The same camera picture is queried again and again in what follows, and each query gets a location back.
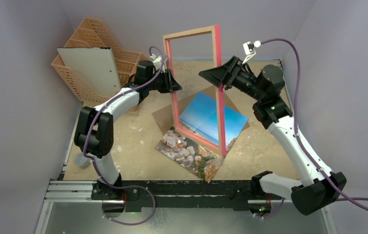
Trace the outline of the pink picture frame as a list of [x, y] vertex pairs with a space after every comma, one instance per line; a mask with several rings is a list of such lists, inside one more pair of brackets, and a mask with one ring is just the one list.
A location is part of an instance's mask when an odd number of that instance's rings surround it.
[[[212, 52], [213, 52], [213, 67], [217, 67], [222, 64], [222, 52], [221, 52], [221, 30], [220, 25], [215, 24], [211, 26], [205, 26], [195, 29], [190, 29], [186, 31], [171, 33], [163, 36], [163, 45], [168, 57], [167, 68], [171, 70], [171, 73], [174, 73], [174, 62], [172, 55], [172, 40], [175, 39], [184, 39], [195, 36], [202, 35], [210, 35], [212, 40]], [[176, 91], [171, 93], [172, 100], [172, 114], [174, 127], [176, 131], [182, 134], [185, 137], [188, 137], [198, 144], [201, 144], [210, 150], [218, 153], [220, 156], [225, 156], [227, 154], [226, 148], [226, 135], [225, 135], [225, 118], [224, 118], [224, 95], [223, 95], [223, 87], [215, 87], [211, 86], [209, 83], [205, 81], [200, 81], [192, 76], [191, 78], [180, 78], [180, 81], [184, 81], [186, 85], [189, 85], [190, 81], [193, 81], [195, 84], [190, 86], [189, 91], [184, 91], [184, 94], [193, 95], [197, 91], [201, 91], [205, 88], [213, 88], [214, 93], [213, 97], [215, 99], [216, 105], [216, 113], [217, 113], [217, 121], [215, 122], [215, 126], [217, 127], [218, 133], [218, 144], [214, 144], [207, 139], [193, 133], [187, 128], [183, 127], [180, 121], [180, 107], [179, 107], [179, 99], [184, 97], [183, 94], [178, 94]]]

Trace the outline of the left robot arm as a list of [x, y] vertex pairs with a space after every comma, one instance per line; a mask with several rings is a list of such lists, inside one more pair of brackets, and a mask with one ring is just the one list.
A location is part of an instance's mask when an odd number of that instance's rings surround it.
[[110, 199], [122, 195], [122, 179], [116, 169], [111, 149], [114, 144], [114, 122], [129, 109], [138, 106], [151, 91], [172, 93], [182, 87], [166, 68], [166, 56], [153, 61], [139, 61], [119, 93], [95, 107], [83, 107], [79, 113], [74, 143], [91, 160], [97, 173], [97, 183], [104, 185], [103, 192]]

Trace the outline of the landscape photo print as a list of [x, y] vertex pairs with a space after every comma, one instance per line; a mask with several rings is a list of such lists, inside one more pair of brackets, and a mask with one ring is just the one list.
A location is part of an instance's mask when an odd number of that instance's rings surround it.
[[[213, 88], [207, 88], [180, 100], [179, 117], [183, 127], [218, 144], [218, 133], [215, 126], [217, 113], [213, 93]], [[226, 148], [229, 151], [240, 133], [250, 125], [248, 117], [241, 114], [230, 100], [227, 100], [224, 108]], [[166, 121], [166, 108], [154, 112], [153, 117], [163, 133], [155, 148], [201, 180], [211, 182], [225, 156], [220, 156], [178, 133], [173, 124]]]

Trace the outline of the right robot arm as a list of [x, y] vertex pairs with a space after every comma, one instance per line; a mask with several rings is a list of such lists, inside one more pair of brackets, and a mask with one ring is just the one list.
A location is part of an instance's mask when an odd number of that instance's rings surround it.
[[198, 74], [216, 87], [234, 87], [255, 99], [252, 108], [256, 119], [281, 144], [300, 176], [294, 180], [271, 171], [257, 174], [251, 180], [254, 197], [278, 195], [291, 200], [303, 215], [310, 215], [338, 199], [336, 189], [343, 190], [347, 179], [342, 172], [333, 172], [320, 157], [309, 159], [300, 146], [306, 141], [298, 138], [293, 113], [280, 96], [285, 86], [280, 67], [266, 65], [256, 76], [238, 57], [232, 57], [225, 64]]

